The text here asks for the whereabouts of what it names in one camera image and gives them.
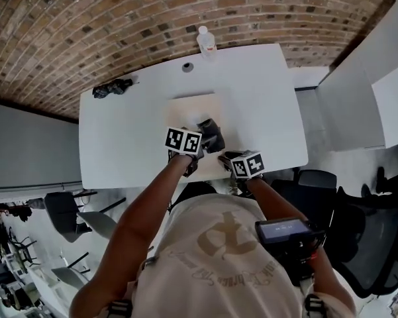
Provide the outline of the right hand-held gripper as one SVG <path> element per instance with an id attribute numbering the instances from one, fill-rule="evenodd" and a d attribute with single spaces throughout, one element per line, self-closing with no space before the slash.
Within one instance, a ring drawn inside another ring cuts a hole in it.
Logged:
<path id="1" fill-rule="evenodd" d="M 218 157 L 218 161 L 231 173 L 238 188 L 245 188 L 248 180 L 261 178 L 265 171 L 260 151 L 226 151 Z"/>

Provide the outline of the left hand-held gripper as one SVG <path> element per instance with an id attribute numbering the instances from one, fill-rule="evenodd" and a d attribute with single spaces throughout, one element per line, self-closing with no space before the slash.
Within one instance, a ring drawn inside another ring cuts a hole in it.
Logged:
<path id="1" fill-rule="evenodd" d="M 198 161 L 204 157 L 202 148 L 202 133 L 190 131 L 185 128 L 168 127 L 164 146 L 168 149 L 168 161 L 174 156 L 190 156 L 184 177 L 188 178 L 198 168 Z"/>

